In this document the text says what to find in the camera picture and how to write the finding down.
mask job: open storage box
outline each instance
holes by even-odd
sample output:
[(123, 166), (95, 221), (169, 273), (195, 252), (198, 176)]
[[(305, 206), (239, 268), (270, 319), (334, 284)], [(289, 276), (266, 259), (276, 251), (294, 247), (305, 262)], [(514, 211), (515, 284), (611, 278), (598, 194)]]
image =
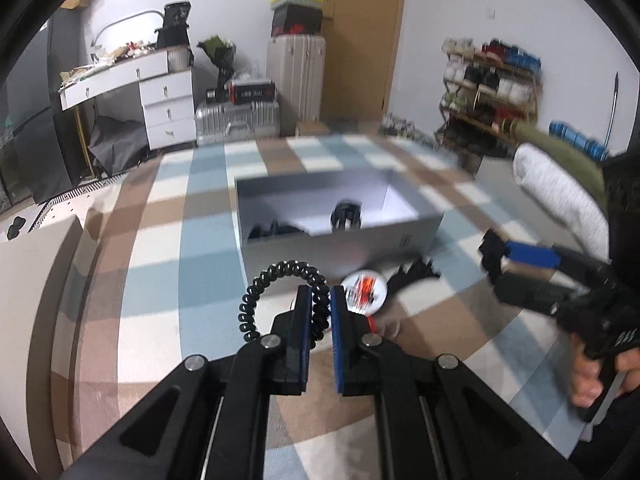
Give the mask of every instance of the open storage box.
[[(249, 282), (269, 265), (298, 260), (336, 282), (367, 264), (409, 262), (431, 247), (442, 213), (402, 176), (362, 168), (238, 180), (238, 216)], [(362, 227), (332, 232), (339, 202), (362, 204)], [(277, 220), (306, 232), (249, 240), (256, 225)], [(295, 290), (299, 279), (282, 279), (265, 294)]]

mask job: coiled black cord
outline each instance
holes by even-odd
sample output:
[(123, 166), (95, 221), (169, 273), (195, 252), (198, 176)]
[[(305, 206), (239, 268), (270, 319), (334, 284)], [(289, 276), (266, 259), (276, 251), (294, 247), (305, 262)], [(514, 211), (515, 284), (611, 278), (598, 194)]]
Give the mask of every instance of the coiled black cord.
[(313, 314), (311, 316), (311, 348), (316, 346), (316, 341), (324, 337), (324, 330), (329, 328), (329, 287), (326, 279), (318, 273), (318, 269), (310, 267), (306, 262), (289, 260), (288, 262), (278, 262), (271, 264), (260, 276), (254, 278), (251, 285), (246, 288), (246, 294), (242, 297), (240, 304), (240, 332), (244, 332), (244, 340), (248, 343), (258, 339), (260, 333), (255, 328), (254, 312), (260, 300), (260, 295), (264, 290), (284, 276), (299, 276), (311, 287)]

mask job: human hand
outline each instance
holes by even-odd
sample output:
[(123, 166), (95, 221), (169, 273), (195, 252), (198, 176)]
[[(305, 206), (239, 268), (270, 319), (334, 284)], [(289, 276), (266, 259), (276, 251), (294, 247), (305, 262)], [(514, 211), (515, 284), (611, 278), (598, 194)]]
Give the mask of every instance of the human hand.
[[(588, 408), (602, 393), (602, 383), (598, 380), (599, 361), (587, 359), (584, 355), (584, 343), (577, 334), (571, 334), (571, 346), (574, 354), (574, 369), (571, 377), (571, 401), (579, 408)], [(616, 396), (632, 392), (640, 386), (640, 349), (634, 348), (616, 357), (616, 370), (628, 372)]]

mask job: white suitcase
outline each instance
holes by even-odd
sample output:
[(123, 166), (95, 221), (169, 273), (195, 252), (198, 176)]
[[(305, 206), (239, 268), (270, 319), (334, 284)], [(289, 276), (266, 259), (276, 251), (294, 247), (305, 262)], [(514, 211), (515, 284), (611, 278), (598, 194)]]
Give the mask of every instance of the white suitcase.
[(280, 95), (280, 124), (292, 136), (298, 121), (318, 121), (326, 40), (322, 36), (279, 36), (267, 49), (267, 77)]

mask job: silver suitcase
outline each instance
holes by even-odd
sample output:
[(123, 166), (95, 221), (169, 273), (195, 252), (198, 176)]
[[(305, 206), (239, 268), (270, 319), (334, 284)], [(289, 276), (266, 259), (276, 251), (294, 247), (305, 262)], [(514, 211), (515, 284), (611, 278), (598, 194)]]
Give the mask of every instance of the silver suitcase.
[(280, 95), (283, 135), (293, 135), (298, 121), (319, 120), (325, 51), (322, 36), (271, 38), (267, 77), (276, 83)]
[(280, 105), (201, 104), (196, 110), (196, 140), (199, 146), (236, 140), (280, 136)]

